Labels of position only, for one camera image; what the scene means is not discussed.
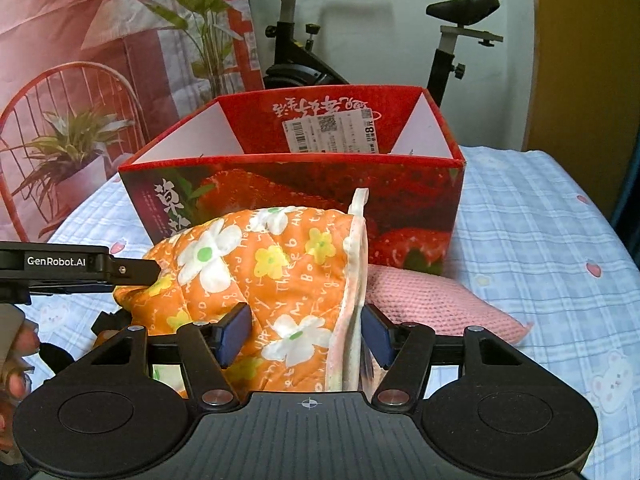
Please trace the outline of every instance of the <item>strawberry box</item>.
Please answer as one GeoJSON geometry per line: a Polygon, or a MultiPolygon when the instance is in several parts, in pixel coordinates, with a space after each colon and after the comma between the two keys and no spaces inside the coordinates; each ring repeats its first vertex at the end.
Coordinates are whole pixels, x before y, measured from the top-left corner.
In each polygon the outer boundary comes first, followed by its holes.
{"type": "Polygon", "coordinates": [[[242,209],[365,207],[370,263],[439,274],[465,159],[428,92],[324,86],[222,96],[119,167],[154,243],[242,209]]]}

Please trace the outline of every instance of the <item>wooden door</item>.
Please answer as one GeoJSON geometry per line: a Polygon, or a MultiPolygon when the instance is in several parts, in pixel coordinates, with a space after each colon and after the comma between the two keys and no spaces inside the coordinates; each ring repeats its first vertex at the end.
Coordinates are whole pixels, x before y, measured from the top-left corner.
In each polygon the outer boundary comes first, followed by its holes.
{"type": "Polygon", "coordinates": [[[640,123],[640,0],[537,0],[526,150],[543,150],[608,218],[640,123]]]}

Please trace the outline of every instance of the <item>white wall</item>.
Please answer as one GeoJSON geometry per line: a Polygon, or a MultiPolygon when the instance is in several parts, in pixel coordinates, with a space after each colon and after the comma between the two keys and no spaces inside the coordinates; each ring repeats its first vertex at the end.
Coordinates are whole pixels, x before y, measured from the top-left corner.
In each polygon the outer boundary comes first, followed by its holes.
{"type": "MultiPolygon", "coordinates": [[[[314,46],[349,82],[426,86],[433,53],[444,22],[427,16],[428,4],[442,0],[298,0],[296,37],[305,40],[305,23],[322,30],[314,46]]],[[[507,35],[508,10],[502,7],[479,24],[482,30],[507,35]]],[[[280,0],[250,0],[258,56],[265,70],[273,63],[273,40],[264,36],[275,25],[280,0]]],[[[507,82],[508,43],[486,48],[472,38],[459,38],[456,62],[466,65],[463,80],[451,77],[442,111],[458,142],[464,146],[512,147],[507,142],[506,106],[513,88],[507,82]]],[[[513,75],[521,81],[520,72],[513,75]]]]}
{"type": "Polygon", "coordinates": [[[534,60],[534,0],[505,0],[507,9],[507,89],[504,147],[522,147],[534,60]]]}

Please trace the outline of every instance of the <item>black bike saddle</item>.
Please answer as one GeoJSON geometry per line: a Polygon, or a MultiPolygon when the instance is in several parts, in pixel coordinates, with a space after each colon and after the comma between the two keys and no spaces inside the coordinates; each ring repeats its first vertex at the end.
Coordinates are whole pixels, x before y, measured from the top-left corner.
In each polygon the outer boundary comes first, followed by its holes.
{"type": "Polygon", "coordinates": [[[447,0],[428,6],[427,14],[459,27],[468,27],[484,20],[499,8],[499,0],[447,0]]]}

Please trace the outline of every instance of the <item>crosshair symbol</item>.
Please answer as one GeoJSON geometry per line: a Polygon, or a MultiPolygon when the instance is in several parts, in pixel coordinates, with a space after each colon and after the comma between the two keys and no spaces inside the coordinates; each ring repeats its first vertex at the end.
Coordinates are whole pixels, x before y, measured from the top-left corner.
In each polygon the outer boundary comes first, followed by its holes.
{"type": "Polygon", "coordinates": [[[313,400],[311,397],[300,402],[306,409],[310,410],[311,408],[316,407],[318,404],[322,404],[322,402],[318,402],[317,400],[313,400]]]}

